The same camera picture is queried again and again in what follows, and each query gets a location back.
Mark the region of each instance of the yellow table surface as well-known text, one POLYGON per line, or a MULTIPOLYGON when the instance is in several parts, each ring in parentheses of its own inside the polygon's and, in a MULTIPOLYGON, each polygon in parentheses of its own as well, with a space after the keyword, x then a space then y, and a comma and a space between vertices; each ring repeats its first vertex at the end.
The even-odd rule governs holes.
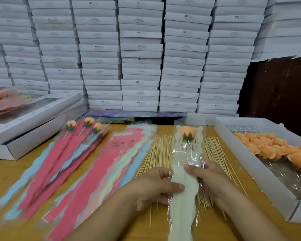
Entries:
MULTIPOLYGON (((110 131, 119 132, 125 129, 125 125, 111 125, 110 131)), ((157 134, 172 134, 173 126, 159 126, 157 134)), ((212 126, 207 126, 206 136, 217 136, 212 126)), ((98 152, 101 150, 103 144, 108 140, 110 135, 102 140, 96 149, 90 154, 81 166, 60 186, 52 197, 40 207, 36 214, 27 222, 16 220, 13 222, 2 222, 2 217, 6 211, 10 209, 11 201, 0 211, 0 240, 43 240, 47 233, 51 230, 51 226, 45 225, 40 218, 47 213, 53 200, 60 194, 64 193, 78 178, 84 174, 91 163, 95 160, 98 152)), ((36 159, 41 152, 48 146, 52 140, 48 140, 41 146, 37 147, 30 153, 18 161, 0 160, 0 197, 8 190, 13 183, 15 183, 22 173, 31 166, 34 159, 36 159)), ((239 177, 243 187, 245 188, 249 198, 258 205, 279 227, 288 235, 289 238, 296 241, 301 241, 301 224, 286 223, 278 211, 273 207, 268 198, 259 190, 255 182, 243 169, 237 159, 233 156, 231 151, 227 148, 224 142, 221 141, 221 146, 226 156, 230 160, 237 176, 239 177)), ((198 226, 194 229, 194 240, 209 240, 209 241, 233 241, 242 240, 228 218, 225 221, 221 211, 214 207, 204 211, 201 205, 199 208, 200 219, 198 226)), ((169 225, 167 222, 167 207, 154 204, 152 208, 152 224, 149 227, 149 213, 148 208, 144 213, 141 213, 126 231, 122 234, 120 240, 124 241, 153 241, 153 240, 167 240, 167 233, 169 225)))

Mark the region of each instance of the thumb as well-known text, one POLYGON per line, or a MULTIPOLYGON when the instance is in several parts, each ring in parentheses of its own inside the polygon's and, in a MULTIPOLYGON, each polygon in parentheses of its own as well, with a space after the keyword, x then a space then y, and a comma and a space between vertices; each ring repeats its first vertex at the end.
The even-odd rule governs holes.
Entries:
POLYGON ((208 172, 207 172, 208 170, 197 167, 197 166, 185 165, 184 170, 186 173, 188 173, 192 176, 195 176, 195 177, 199 177, 202 179, 205 179, 208 177, 208 172))
POLYGON ((162 185, 162 193, 180 193, 183 192, 185 186, 177 182, 165 182, 162 185))

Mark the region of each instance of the person's right arm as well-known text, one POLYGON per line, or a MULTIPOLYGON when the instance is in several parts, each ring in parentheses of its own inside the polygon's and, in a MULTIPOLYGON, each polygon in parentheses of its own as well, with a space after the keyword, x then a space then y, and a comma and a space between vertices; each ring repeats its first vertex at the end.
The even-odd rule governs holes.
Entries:
POLYGON ((215 162, 205 168, 185 165, 185 171, 203 180, 203 188, 232 219, 245 241, 289 241, 281 230, 241 190, 215 162))

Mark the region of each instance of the forearm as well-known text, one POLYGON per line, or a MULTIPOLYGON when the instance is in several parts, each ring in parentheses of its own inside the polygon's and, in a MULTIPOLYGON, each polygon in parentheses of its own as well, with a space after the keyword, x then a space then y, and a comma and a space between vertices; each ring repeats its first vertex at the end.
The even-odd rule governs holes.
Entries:
POLYGON ((115 241, 135 214, 136 198, 124 186, 109 197, 66 240, 115 241))
POLYGON ((227 213, 245 241, 289 241, 244 194, 230 197, 227 213))

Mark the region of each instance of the hand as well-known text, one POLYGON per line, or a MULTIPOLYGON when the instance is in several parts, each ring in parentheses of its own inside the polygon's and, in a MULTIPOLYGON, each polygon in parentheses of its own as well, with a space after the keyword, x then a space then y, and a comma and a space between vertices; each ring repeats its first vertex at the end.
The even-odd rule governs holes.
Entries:
POLYGON ((173 193, 184 191, 185 186, 171 182, 170 170, 154 167, 127 184, 136 195, 136 210, 144 210, 151 202, 168 205, 173 193))
POLYGON ((230 204, 237 196, 242 195, 239 188, 226 175, 219 164, 212 161, 204 162, 205 168, 185 165, 184 170, 188 174, 200 178, 204 192, 220 207, 222 211, 229 213, 230 204))

